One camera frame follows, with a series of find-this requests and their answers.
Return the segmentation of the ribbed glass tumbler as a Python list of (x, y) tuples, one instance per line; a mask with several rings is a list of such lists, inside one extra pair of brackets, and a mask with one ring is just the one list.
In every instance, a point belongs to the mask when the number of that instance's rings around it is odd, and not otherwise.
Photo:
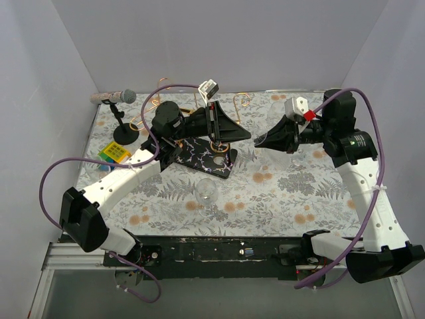
[(291, 164), (290, 156), (286, 152), (263, 148), (262, 154), (275, 169), (286, 170)]

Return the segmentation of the stemless clear glass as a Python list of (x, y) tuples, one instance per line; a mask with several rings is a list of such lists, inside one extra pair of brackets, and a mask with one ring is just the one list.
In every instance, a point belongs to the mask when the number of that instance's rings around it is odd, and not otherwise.
[(298, 149), (290, 156), (291, 164), (297, 167), (307, 164), (307, 151), (302, 146), (299, 146)]

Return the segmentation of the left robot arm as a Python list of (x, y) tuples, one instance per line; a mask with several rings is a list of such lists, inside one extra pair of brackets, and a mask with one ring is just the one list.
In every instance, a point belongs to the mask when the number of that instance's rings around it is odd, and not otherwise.
[(62, 197), (60, 226), (86, 252), (113, 251), (125, 265), (136, 265), (141, 249), (125, 229), (110, 228), (105, 218), (142, 182), (161, 173), (182, 152), (178, 140), (207, 136), (224, 144), (247, 140), (248, 130), (231, 120), (217, 101), (184, 116), (175, 102), (158, 105), (151, 121), (151, 135), (121, 167), (85, 187), (66, 190)]

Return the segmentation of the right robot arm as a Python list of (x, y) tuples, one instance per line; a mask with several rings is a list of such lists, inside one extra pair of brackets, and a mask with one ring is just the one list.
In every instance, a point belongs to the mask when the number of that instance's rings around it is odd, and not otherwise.
[(355, 127), (357, 93), (369, 107), (365, 94), (356, 88), (325, 91), (323, 103), (309, 109), (302, 98), (285, 103), (285, 114), (268, 132), (254, 140), (256, 148), (293, 154), (302, 144), (321, 144), (347, 188), (360, 229), (352, 240), (332, 239), (325, 230), (303, 234), (300, 255), (308, 264), (323, 257), (331, 260), (295, 288), (312, 287), (334, 266), (345, 265), (358, 283), (404, 274), (424, 260), (422, 245), (413, 245), (402, 230), (383, 185), (385, 160), (377, 127), (375, 138)]

